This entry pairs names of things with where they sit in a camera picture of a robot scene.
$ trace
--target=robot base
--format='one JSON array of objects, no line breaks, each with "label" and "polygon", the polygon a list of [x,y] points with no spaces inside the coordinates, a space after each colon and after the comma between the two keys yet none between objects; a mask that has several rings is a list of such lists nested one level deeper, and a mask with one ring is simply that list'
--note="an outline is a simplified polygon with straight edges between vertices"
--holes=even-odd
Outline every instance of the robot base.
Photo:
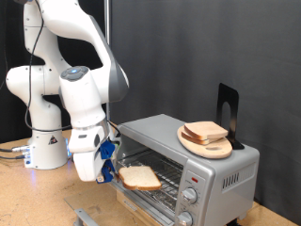
[{"label": "robot base", "polygon": [[66,140],[62,131],[42,133],[33,131],[28,140],[30,157],[24,160],[26,168],[51,170],[59,168],[68,161]]}]

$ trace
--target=black wire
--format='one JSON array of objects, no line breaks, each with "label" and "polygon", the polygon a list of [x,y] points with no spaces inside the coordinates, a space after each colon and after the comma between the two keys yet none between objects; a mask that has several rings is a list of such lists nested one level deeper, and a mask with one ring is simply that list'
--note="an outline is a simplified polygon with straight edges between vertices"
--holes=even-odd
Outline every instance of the black wire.
[{"label": "black wire", "polygon": [[120,135],[121,135],[120,130],[111,121],[108,121],[108,122],[110,123],[110,125],[113,126],[114,129],[116,129],[118,131],[118,134],[116,135],[116,137],[120,137]]},{"label": "black wire", "polygon": [[[39,8],[39,11],[40,11],[40,5],[38,3],[38,1],[36,0],[36,3],[38,5],[38,8]],[[25,113],[25,124],[28,128],[32,129],[32,130],[35,130],[35,131],[40,131],[40,132],[54,132],[54,131],[59,131],[59,130],[63,130],[63,129],[69,129],[71,128],[70,125],[68,126],[64,126],[62,128],[58,128],[58,129],[55,129],[55,130],[41,130],[41,129],[36,129],[32,126],[29,125],[28,121],[27,121],[27,117],[28,117],[28,111],[29,111],[29,107],[30,107],[30,104],[31,104],[31,65],[32,65],[32,58],[33,58],[33,55],[35,53],[35,50],[36,50],[36,46],[37,46],[37,43],[38,43],[38,40],[40,38],[40,33],[44,27],[44,20],[40,14],[40,17],[41,17],[41,26],[40,26],[40,32],[37,36],[37,39],[36,39],[36,42],[35,42],[35,45],[34,45],[34,48],[32,50],[32,53],[31,53],[31,56],[30,56],[30,63],[29,63],[29,102],[28,102],[28,105],[27,105],[27,109],[26,109],[26,113]]]},{"label": "black wire", "polygon": [[2,153],[12,153],[11,149],[0,149],[0,152]]},{"label": "black wire", "polygon": [[4,157],[4,156],[0,156],[0,158],[4,158],[4,159],[24,159],[25,156],[24,156],[24,155],[19,155],[19,156],[15,156],[15,157]]}]

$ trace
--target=silver toaster oven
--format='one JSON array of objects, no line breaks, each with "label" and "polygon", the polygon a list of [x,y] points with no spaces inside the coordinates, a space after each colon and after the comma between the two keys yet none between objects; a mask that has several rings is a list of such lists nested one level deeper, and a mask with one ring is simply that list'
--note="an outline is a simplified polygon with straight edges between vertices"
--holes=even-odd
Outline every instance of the silver toaster oven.
[{"label": "silver toaster oven", "polygon": [[118,189],[162,225],[223,226],[252,207],[259,152],[245,145],[223,159],[187,151],[177,138],[184,121],[158,115],[119,126],[121,167],[150,166],[162,183],[155,191]]}]

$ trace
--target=toaster oven knob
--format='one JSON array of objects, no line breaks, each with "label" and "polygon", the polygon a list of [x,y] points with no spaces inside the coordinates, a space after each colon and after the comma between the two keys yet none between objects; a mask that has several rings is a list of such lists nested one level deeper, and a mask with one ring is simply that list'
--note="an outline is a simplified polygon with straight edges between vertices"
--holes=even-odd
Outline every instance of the toaster oven knob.
[{"label": "toaster oven knob", "polygon": [[197,201],[197,192],[193,188],[187,188],[184,191],[181,192],[182,197],[185,201],[187,201],[190,204],[193,204]]},{"label": "toaster oven knob", "polygon": [[188,212],[182,212],[178,216],[179,224],[182,226],[191,226],[192,225],[192,217]]}]

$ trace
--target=bread slice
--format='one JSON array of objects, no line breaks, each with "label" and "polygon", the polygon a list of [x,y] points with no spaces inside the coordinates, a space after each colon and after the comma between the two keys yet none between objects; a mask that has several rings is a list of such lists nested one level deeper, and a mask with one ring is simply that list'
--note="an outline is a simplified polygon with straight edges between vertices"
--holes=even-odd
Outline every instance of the bread slice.
[{"label": "bread slice", "polygon": [[123,186],[129,190],[158,190],[162,184],[150,167],[129,167],[119,170]]},{"label": "bread slice", "polygon": [[222,138],[228,134],[223,127],[215,124],[213,121],[198,121],[186,123],[184,125],[185,132],[191,137],[204,140],[211,138]]},{"label": "bread slice", "polygon": [[180,128],[180,131],[181,131],[181,136],[182,136],[184,139],[187,139],[187,140],[189,140],[189,141],[191,141],[191,142],[194,142],[194,143],[196,143],[196,144],[207,145],[207,144],[210,144],[210,143],[215,142],[215,141],[217,141],[218,139],[220,139],[220,138],[212,138],[212,139],[203,139],[203,140],[201,140],[201,139],[197,139],[197,138],[191,137],[189,134],[187,134],[187,133],[185,132],[184,126],[182,126],[182,127]]}]

